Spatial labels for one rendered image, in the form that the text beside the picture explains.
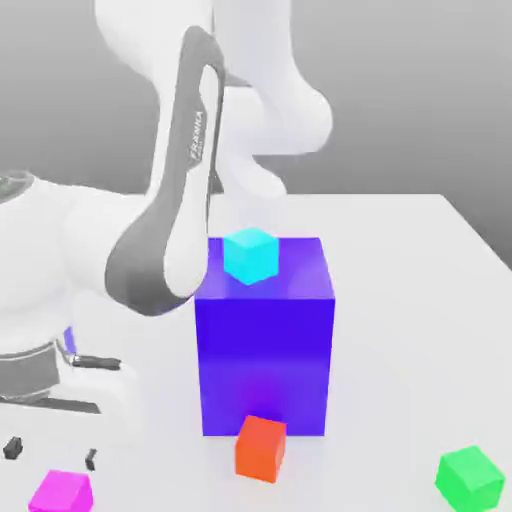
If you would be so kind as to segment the small red cube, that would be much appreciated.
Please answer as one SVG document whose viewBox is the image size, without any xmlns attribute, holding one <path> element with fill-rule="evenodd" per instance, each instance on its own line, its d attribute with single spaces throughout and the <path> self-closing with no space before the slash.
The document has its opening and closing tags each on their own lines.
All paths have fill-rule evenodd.
<svg viewBox="0 0 512 512">
<path fill-rule="evenodd" d="M 235 443 L 235 473 L 275 483 L 286 448 L 285 423 L 248 415 Z"/>
</svg>

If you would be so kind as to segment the small cyan cube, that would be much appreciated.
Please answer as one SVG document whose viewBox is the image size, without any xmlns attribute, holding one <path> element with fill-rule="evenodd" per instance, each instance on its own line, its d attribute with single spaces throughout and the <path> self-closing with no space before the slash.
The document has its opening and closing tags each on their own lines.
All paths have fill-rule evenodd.
<svg viewBox="0 0 512 512">
<path fill-rule="evenodd" d="M 223 238 L 223 269 L 250 286 L 279 272 L 279 239 L 259 228 L 245 228 Z"/>
</svg>

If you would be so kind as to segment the small magenta cube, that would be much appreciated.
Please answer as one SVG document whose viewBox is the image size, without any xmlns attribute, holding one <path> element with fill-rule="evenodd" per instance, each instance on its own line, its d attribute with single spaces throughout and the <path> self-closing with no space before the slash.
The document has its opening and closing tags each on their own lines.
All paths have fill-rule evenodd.
<svg viewBox="0 0 512 512">
<path fill-rule="evenodd" d="M 91 512 L 94 497 L 89 476 L 50 470 L 28 504 L 28 512 Z"/>
</svg>

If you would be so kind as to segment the large blue box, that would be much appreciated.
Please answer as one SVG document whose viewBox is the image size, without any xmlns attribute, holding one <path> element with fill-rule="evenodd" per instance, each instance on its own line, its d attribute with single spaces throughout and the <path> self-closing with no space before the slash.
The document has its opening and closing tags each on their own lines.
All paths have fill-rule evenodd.
<svg viewBox="0 0 512 512">
<path fill-rule="evenodd" d="M 278 275 L 251 286 L 209 245 L 194 297 L 203 434 L 235 436 L 253 415 L 323 435 L 336 299 L 320 239 L 281 239 Z"/>
</svg>

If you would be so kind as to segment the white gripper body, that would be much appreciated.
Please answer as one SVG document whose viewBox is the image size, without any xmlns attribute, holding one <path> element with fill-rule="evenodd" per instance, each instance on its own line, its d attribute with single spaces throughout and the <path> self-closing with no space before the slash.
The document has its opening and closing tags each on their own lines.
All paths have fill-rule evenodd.
<svg viewBox="0 0 512 512">
<path fill-rule="evenodd" d="M 127 444 L 138 437 L 137 378 L 124 371 L 72 371 L 42 400 L 0 398 L 0 431 L 26 442 Z"/>
</svg>

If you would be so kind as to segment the small green cube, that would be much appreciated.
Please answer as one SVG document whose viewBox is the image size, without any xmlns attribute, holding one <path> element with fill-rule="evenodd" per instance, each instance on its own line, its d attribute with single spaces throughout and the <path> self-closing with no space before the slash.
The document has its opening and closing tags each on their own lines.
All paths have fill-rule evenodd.
<svg viewBox="0 0 512 512">
<path fill-rule="evenodd" d="M 476 445 L 440 457 L 435 486 L 455 512 L 489 512 L 500 501 L 504 473 Z"/>
</svg>

